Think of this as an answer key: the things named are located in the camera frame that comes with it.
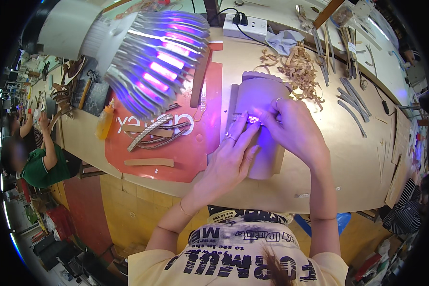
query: orange glue bottle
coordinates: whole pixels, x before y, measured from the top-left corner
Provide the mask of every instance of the orange glue bottle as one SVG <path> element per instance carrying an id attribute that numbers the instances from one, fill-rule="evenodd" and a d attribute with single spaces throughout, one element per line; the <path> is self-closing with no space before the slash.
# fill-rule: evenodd
<path id="1" fill-rule="evenodd" d="M 108 131 L 110 130 L 111 123 L 113 122 L 113 113 L 114 97 L 111 99 L 110 104 L 105 106 L 105 109 L 100 113 L 96 129 L 96 137 L 98 139 L 104 140 L 108 136 Z"/>

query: bracelet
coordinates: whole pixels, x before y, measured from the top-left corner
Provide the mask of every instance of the bracelet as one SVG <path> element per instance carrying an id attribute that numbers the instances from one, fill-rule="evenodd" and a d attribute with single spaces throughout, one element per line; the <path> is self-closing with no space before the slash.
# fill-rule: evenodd
<path id="1" fill-rule="evenodd" d="M 185 214 L 185 215 L 187 215 L 187 216 L 194 216 L 194 215 L 196 215 L 196 214 L 198 214 L 199 213 L 199 211 L 200 210 L 198 210 L 195 214 L 188 214 L 187 212 L 185 212 L 184 210 L 183 210 L 183 207 L 181 206 L 181 201 L 180 201 L 180 209 L 181 209 L 181 211 L 183 212 L 183 214 Z"/>

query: electrical outlet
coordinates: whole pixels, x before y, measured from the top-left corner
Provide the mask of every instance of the electrical outlet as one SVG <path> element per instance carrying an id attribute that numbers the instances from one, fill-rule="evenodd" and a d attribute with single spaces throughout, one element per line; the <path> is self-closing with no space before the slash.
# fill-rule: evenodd
<path id="1" fill-rule="evenodd" d="M 248 39 L 243 35 L 237 28 L 235 24 L 232 23 L 232 20 L 235 15 L 226 14 L 224 20 L 224 26 L 222 32 L 224 36 L 228 37 L 239 37 L 242 39 Z M 253 17 L 248 17 L 248 25 L 240 26 L 240 29 L 248 36 L 255 38 L 258 41 L 264 42 L 265 36 L 267 36 L 267 21 L 263 19 L 257 19 Z"/>

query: hand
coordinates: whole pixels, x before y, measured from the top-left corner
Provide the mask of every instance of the hand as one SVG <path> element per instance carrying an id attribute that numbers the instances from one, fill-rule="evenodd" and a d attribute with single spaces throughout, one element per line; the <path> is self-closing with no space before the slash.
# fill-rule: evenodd
<path id="1" fill-rule="evenodd" d="M 405 56 L 405 59 L 406 59 L 407 61 L 409 61 L 409 62 L 412 64 L 412 66 L 414 66 L 415 58 L 414 58 L 413 51 L 412 51 L 412 50 L 405 51 L 405 52 L 403 53 L 403 55 Z"/>
<path id="2" fill-rule="evenodd" d="M 310 169 L 330 164 L 329 149 L 310 111 L 302 101 L 273 100 L 269 110 L 255 110 L 275 141 Z"/>
<path id="3" fill-rule="evenodd" d="M 32 115 L 32 113 L 31 112 L 29 112 L 28 114 L 27 114 L 27 122 L 32 122 L 33 121 L 33 115 Z"/>
<path id="4" fill-rule="evenodd" d="M 49 120 L 47 119 L 46 112 L 44 111 L 41 112 L 38 125 L 40 125 L 41 132 L 43 132 L 44 130 L 47 130 L 47 127 L 49 125 Z"/>
<path id="5" fill-rule="evenodd" d="M 257 152 L 258 145 L 248 147 L 252 137 L 257 133 L 260 123 L 249 125 L 243 129 L 248 118 L 245 111 L 229 130 L 232 138 L 225 138 L 218 149 L 213 153 L 202 180 L 194 187 L 203 192 L 208 203 L 229 192 L 237 186 L 248 174 L 249 167 Z"/>

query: blue chair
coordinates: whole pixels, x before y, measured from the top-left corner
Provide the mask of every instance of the blue chair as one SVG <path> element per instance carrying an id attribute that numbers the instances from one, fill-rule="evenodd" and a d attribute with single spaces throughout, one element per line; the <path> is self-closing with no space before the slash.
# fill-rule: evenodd
<path id="1" fill-rule="evenodd" d="M 340 236 L 351 219 L 351 213 L 342 212 L 337 214 L 337 224 L 338 224 L 338 235 Z M 312 227 L 306 222 L 300 214 L 294 216 L 294 220 L 299 224 L 299 226 L 308 234 L 309 237 L 312 237 Z"/>

